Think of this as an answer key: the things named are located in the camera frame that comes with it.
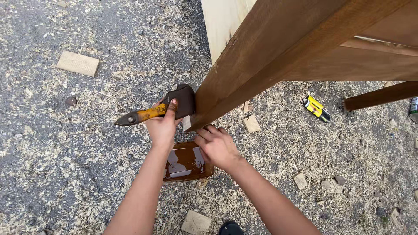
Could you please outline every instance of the black shoe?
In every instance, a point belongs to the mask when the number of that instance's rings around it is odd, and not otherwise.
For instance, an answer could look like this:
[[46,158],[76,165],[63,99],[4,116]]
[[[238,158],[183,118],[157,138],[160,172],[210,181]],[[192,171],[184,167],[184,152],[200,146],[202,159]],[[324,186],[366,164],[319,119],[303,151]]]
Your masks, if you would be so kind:
[[237,223],[226,221],[219,229],[218,235],[244,235],[244,232]]

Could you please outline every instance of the asphalt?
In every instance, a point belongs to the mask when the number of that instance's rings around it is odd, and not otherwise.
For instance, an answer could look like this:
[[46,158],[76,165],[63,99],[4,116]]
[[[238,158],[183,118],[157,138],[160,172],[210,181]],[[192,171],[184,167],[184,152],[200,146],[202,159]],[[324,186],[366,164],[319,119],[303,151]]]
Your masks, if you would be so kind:
[[[113,122],[150,107],[177,84],[197,90],[211,69],[200,1],[161,3],[88,0],[63,8],[0,0],[0,234],[88,235],[106,228],[150,148],[144,125]],[[98,58],[96,76],[55,68],[63,50]],[[383,84],[281,82],[252,98],[252,111],[237,107],[214,124],[323,234],[417,234],[418,129],[408,117],[410,101],[351,113],[341,106],[341,99]],[[330,123],[303,107],[307,95],[324,105]],[[66,105],[68,97],[77,104]],[[247,133],[242,119],[251,114],[261,131]],[[175,141],[193,136],[179,125]],[[292,179],[298,172],[308,183],[302,190]],[[339,190],[321,186],[337,175],[347,180]],[[269,234],[219,169],[203,187],[163,186],[154,234],[187,234],[180,227],[189,209],[212,218],[207,234],[226,220],[245,234]]]

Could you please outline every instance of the wooden panel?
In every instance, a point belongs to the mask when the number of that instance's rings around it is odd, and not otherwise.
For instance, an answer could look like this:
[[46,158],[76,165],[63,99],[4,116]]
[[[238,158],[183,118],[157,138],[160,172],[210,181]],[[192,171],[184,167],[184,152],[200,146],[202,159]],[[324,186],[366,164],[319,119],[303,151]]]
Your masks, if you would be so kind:
[[212,64],[225,49],[256,0],[201,0]]
[[56,67],[94,77],[98,65],[99,59],[63,51]]
[[188,131],[283,81],[292,69],[332,50],[408,2],[257,1],[197,90],[196,113]]
[[354,111],[415,96],[418,96],[418,82],[402,82],[345,99],[343,106],[345,111]]
[[344,42],[340,46],[366,49],[372,51],[389,52],[406,56],[418,56],[418,48],[401,46],[390,42],[383,42],[377,40],[365,40],[361,38],[352,38]]
[[418,80],[418,57],[339,46],[311,60],[284,81]]
[[412,0],[359,35],[418,47],[418,0]]

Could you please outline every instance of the wooden post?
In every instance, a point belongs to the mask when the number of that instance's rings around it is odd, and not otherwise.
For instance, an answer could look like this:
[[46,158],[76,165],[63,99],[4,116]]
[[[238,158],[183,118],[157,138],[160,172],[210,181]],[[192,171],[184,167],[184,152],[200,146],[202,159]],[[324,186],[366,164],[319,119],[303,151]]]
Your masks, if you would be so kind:
[[259,0],[196,92],[194,131],[410,0]]
[[354,111],[418,96],[418,82],[402,82],[343,100],[344,110]]

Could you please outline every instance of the can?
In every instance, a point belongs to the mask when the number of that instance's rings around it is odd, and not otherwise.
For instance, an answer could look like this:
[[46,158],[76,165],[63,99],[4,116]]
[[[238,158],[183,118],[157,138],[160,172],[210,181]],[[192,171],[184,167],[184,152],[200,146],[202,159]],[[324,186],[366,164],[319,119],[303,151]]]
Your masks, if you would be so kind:
[[303,99],[305,108],[307,108],[311,113],[317,116],[324,123],[329,123],[331,116],[327,111],[324,110],[323,105],[316,101],[312,96],[308,96],[307,99]]
[[416,123],[418,123],[418,97],[414,97],[411,100],[411,108],[409,109],[409,117]]

